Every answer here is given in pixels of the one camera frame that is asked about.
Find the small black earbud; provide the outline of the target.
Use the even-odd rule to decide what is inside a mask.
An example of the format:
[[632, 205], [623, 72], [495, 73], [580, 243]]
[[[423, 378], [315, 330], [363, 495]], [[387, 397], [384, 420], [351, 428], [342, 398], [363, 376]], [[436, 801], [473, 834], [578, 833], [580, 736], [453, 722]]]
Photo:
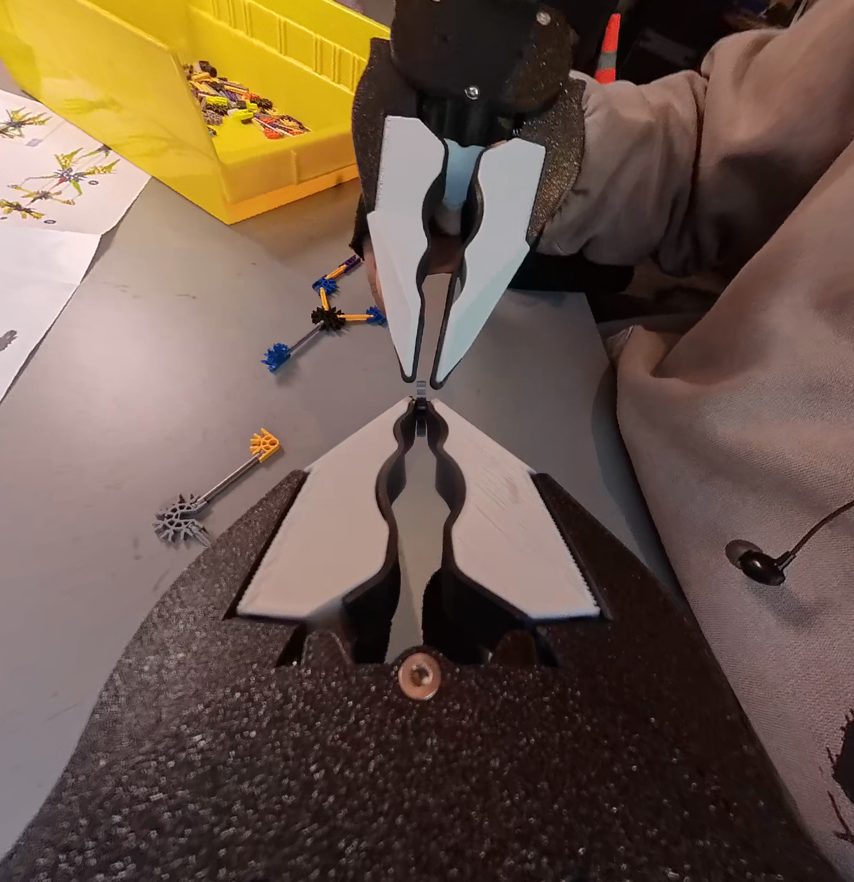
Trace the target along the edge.
[[748, 579], [772, 588], [785, 583], [786, 568], [796, 558], [796, 552], [793, 550], [774, 557], [757, 545], [741, 539], [729, 542], [724, 551], [730, 563]]

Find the white instruction sheet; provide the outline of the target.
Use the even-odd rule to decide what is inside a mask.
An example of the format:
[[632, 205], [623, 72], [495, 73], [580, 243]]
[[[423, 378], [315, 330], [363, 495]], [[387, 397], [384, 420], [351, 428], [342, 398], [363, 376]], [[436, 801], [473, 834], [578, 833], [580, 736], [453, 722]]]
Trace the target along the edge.
[[0, 90], [0, 404], [150, 177]]

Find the pile of toy parts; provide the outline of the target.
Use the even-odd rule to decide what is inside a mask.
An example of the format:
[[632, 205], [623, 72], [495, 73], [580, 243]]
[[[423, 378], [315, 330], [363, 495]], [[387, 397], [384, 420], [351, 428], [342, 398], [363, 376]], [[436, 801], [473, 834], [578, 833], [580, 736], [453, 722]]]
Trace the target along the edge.
[[311, 128], [296, 117], [280, 113], [271, 99], [239, 81], [220, 75], [208, 60], [185, 63], [182, 71], [212, 138], [219, 136], [227, 122], [246, 130], [259, 131], [271, 141], [296, 138], [311, 132]]

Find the blue yellow toy rod model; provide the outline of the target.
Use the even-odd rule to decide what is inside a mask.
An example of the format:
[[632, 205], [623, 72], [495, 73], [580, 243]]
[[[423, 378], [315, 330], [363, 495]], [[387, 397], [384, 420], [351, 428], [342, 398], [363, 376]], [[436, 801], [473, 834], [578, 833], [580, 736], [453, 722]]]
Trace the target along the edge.
[[333, 304], [332, 297], [338, 292], [339, 280], [356, 270], [362, 263], [360, 256], [352, 255], [334, 270], [313, 282], [311, 288], [317, 293], [319, 302], [311, 310], [311, 329], [316, 325], [322, 325], [324, 331], [319, 336], [338, 335], [352, 325], [387, 325], [386, 316], [377, 309], [376, 305], [369, 306], [362, 313], [346, 313]]

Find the yellow parts bin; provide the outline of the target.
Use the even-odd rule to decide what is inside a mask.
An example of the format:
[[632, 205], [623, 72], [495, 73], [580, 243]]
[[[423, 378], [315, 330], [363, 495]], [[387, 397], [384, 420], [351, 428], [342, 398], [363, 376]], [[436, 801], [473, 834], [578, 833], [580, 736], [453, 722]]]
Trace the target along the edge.
[[[337, 2], [0, 1], [0, 58], [29, 95], [227, 223], [357, 178], [352, 102], [389, 28]], [[185, 66], [301, 123], [208, 132]]]

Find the person's right forearm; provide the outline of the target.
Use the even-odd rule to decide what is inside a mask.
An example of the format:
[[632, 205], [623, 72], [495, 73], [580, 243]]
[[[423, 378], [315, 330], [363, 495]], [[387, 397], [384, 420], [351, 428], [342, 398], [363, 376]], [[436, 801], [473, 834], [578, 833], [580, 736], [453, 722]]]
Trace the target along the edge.
[[584, 87], [579, 171], [538, 251], [603, 266], [653, 259], [673, 276], [718, 271], [718, 244], [696, 202], [708, 79], [688, 71], [646, 85], [581, 73], [575, 81]]

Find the grey desk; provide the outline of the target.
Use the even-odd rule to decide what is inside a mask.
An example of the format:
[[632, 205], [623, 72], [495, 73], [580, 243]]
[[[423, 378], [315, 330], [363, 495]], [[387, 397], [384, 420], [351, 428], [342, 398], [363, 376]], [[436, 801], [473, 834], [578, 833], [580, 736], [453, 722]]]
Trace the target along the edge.
[[[208, 491], [267, 428], [280, 454], [221, 496], [227, 530], [412, 392], [385, 328], [312, 340], [311, 283], [350, 252], [358, 187], [226, 226], [152, 180], [0, 405], [0, 859], [39, 810], [103, 683], [199, 554], [154, 514]], [[553, 476], [668, 585], [616, 424], [615, 383], [580, 293], [506, 293], [439, 393]]]

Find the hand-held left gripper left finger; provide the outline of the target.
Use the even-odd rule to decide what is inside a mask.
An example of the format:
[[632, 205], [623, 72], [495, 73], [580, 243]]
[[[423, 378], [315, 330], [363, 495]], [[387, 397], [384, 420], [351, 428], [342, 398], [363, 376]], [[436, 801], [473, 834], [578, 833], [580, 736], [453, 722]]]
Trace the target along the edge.
[[380, 413], [306, 470], [240, 601], [239, 616], [390, 621], [399, 602], [399, 528], [414, 399]]

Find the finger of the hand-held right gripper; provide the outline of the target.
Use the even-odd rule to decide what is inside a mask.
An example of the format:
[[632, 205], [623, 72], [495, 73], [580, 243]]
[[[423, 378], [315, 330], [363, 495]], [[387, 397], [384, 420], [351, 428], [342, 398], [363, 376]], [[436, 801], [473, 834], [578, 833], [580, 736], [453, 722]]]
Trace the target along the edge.
[[530, 249], [527, 239], [546, 150], [524, 139], [486, 149], [466, 206], [475, 214], [450, 286], [430, 385], [438, 390], [472, 347]]
[[386, 116], [368, 231], [403, 380], [415, 381], [424, 319], [430, 218], [444, 191], [447, 147], [424, 123]]

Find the person's right hand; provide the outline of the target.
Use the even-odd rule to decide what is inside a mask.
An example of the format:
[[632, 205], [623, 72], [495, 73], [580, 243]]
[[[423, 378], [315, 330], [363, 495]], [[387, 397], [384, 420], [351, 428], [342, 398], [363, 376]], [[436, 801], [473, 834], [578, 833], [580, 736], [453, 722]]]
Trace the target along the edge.
[[377, 309], [386, 315], [385, 299], [383, 296], [380, 279], [377, 271], [377, 261], [375, 258], [372, 242], [369, 237], [365, 237], [362, 243], [362, 261], [366, 271], [368, 286]]

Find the black rounded object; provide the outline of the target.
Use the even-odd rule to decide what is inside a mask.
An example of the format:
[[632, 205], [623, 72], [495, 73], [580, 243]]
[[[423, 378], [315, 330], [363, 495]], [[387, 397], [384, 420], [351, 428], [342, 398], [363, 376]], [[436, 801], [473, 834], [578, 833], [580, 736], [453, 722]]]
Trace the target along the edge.
[[686, 308], [669, 298], [663, 300], [658, 294], [627, 294], [634, 277], [633, 266], [597, 264], [581, 254], [560, 257], [532, 251], [513, 275], [509, 288], [538, 293], [584, 294], [598, 324], [686, 312]]

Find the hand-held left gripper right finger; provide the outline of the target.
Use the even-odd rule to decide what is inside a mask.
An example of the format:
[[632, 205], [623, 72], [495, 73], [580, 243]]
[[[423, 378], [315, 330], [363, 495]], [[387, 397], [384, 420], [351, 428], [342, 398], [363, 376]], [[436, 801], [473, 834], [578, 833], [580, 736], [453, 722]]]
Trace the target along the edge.
[[538, 490], [536, 473], [452, 408], [427, 404], [443, 528], [443, 605], [457, 623], [597, 618], [587, 578]]

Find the orange striped object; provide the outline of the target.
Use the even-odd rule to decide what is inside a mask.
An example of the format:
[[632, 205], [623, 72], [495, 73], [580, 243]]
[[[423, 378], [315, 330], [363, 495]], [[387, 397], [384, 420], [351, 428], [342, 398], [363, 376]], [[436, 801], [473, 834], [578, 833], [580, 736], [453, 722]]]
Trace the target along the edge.
[[621, 25], [621, 14], [614, 12], [608, 20], [600, 46], [594, 78], [602, 85], [616, 81], [616, 63]]

